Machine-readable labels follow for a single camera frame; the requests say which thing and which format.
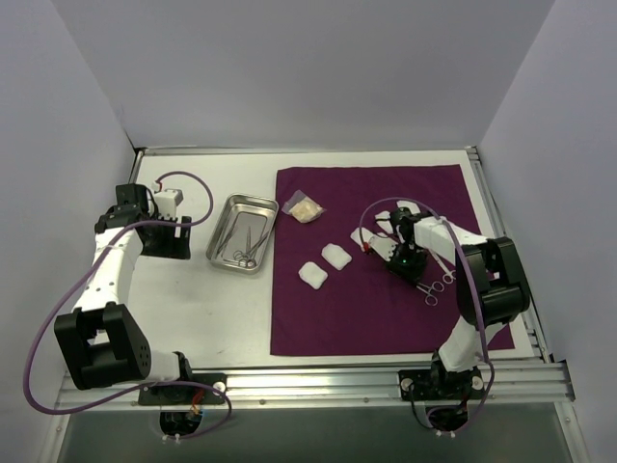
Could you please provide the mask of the steel scissors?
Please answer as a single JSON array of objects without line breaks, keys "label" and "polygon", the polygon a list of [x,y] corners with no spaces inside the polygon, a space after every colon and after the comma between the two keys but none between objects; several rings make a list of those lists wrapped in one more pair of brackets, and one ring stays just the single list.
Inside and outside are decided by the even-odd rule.
[{"label": "steel scissors", "polygon": [[253,235],[252,235],[252,257],[253,257],[253,266],[250,268],[255,268],[256,267],[256,254],[257,251],[259,250],[259,248],[265,243],[265,241],[268,238],[268,234],[267,233],[263,233],[258,240],[256,241],[256,243],[253,243]]},{"label": "steel scissors", "polygon": [[252,229],[247,228],[245,245],[243,249],[238,249],[233,253],[235,263],[241,268],[250,268],[253,264],[252,257]]},{"label": "steel scissors", "polygon": [[450,269],[439,255],[431,253],[431,256],[442,270],[442,282],[445,285],[452,285],[456,281],[456,271],[454,269]]}]

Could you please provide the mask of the steel forceps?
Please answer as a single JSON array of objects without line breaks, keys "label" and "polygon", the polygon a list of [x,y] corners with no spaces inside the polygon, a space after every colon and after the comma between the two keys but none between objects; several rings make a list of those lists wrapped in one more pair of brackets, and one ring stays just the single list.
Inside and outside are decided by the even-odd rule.
[{"label": "steel forceps", "polygon": [[427,306],[435,307],[439,304],[438,295],[444,292],[444,285],[439,281],[435,281],[431,285],[418,282],[416,284],[416,289],[424,294],[424,303]]},{"label": "steel forceps", "polygon": [[230,227],[226,231],[226,234],[224,235],[223,239],[217,245],[216,252],[215,252],[216,258],[220,256],[226,250],[228,243],[230,242],[230,240],[233,238],[234,234],[236,233],[237,228],[238,228],[237,222],[238,222],[238,217],[235,217]]}]

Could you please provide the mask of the steel instrument tray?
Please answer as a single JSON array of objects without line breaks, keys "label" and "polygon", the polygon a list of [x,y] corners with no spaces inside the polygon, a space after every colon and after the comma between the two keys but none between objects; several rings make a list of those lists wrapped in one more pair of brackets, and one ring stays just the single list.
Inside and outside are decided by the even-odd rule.
[{"label": "steel instrument tray", "polygon": [[[223,210],[206,248],[206,258],[209,263],[215,268],[240,274],[253,275],[257,273],[261,268],[266,248],[273,235],[279,210],[279,204],[272,199],[248,194],[230,195],[224,203]],[[235,217],[238,217],[237,231],[228,243],[226,250],[216,258],[217,245],[223,239]],[[233,259],[233,253],[244,248],[247,228],[252,229],[253,243],[256,243],[263,233],[268,234],[267,240],[257,251],[255,268],[241,268]]]}]

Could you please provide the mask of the purple surgical cloth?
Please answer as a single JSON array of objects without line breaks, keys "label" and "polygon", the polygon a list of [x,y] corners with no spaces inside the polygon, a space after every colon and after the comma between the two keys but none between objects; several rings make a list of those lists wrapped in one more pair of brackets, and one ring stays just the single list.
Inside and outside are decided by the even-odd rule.
[{"label": "purple surgical cloth", "polygon": [[[479,232],[458,165],[436,167],[288,168],[276,175],[276,199],[301,190],[326,211],[301,224],[281,214],[274,236],[272,331],[275,356],[363,356],[432,353],[446,341],[459,311],[454,286],[429,307],[424,294],[391,274],[350,238],[357,227],[380,228],[375,215],[396,209],[400,198],[418,200],[471,232]],[[352,261],[338,271],[321,256],[329,243]],[[328,273],[320,289],[298,271],[313,261]]]}]

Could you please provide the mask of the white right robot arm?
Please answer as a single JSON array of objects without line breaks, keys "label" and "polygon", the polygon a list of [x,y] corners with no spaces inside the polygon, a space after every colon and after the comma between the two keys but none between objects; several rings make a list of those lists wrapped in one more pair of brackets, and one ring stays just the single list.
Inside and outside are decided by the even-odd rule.
[{"label": "white right robot arm", "polygon": [[463,386],[461,372],[488,362],[488,343],[528,310],[530,290],[514,242],[489,238],[429,212],[399,207],[389,215],[399,241],[385,256],[388,271],[431,300],[438,289],[421,282],[428,259],[454,266],[459,319],[437,352],[441,365],[428,374],[431,392],[448,398]]}]

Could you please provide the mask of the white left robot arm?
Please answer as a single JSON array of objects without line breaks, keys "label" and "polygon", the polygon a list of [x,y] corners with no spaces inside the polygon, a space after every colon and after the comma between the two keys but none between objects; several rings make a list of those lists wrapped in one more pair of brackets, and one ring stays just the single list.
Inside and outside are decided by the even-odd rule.
[{"label": "white left robot arm", "polygon": [[183,200],[177,189],[152,193],[142,184],[116,188],[116,204],[94,226],[95,260],[71,313],[58,316],[54,334],[74,385],[80,390],[119,383],[160,382],[172,404],[187,402],[195,381],[186,357],[154,350],[127,304],[139,257],[188,259],[188,216],[177,217]]}]

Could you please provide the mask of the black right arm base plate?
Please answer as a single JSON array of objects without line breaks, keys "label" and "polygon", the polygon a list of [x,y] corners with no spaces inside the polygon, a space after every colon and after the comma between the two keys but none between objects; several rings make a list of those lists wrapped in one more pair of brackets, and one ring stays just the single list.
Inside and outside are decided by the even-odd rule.
[{"label": "black right arm base plate", "polygon": [[398,371],[401,398],[411,401],[479,400],[485,393],[478,368],[462,372],[440,369],[403,369]]}]

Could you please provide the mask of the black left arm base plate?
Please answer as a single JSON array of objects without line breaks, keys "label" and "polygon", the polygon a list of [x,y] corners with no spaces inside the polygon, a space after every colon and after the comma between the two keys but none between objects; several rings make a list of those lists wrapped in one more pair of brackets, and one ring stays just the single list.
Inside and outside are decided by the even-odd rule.
[{"label": "black left arm base plate", "polygon": [[[222,372],[194,373],[194,383],[225,392],[228,376]],[[141,406],[223,405],[225,400],[210,389],[197,386],[154,386],[142,388],[138,404]]]}]

